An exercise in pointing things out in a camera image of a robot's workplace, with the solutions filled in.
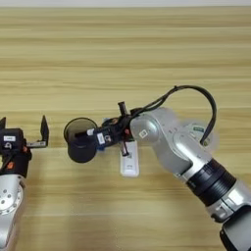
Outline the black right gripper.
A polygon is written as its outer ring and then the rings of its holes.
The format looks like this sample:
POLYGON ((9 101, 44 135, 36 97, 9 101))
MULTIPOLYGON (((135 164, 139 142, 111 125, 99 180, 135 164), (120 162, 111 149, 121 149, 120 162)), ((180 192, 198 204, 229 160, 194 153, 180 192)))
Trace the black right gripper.
POLYGON ((115 135, 120 144, 121 153, 128 155, 126 144, 133 141, 133 137, 129 128, 129 121, 131 119, 130 113, 126 109, 125 102, 118 103, 120 115, 117 118, 106 118, 103 123, 97 127, 98 130, 111 130, 115 126, 115 135))

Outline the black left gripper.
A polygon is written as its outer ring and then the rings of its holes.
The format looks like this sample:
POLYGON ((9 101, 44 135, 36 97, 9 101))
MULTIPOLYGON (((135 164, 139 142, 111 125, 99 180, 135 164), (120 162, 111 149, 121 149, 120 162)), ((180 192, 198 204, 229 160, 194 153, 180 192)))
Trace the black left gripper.
MULTIPOLYGON (((0 129, 6 126, 6 117, 0 120, 0 129)), ((2 166, 0 167, 0 176, 18 175, 27 176, 28 164, 32 158, 32 149, 46 148, 49 141, 49 126, 46 117, 42 117, 40 133, 42 141, 27 142, 20 145, 12 144, 11 147, 0 147, 0 156, 2 157, 2 166)))

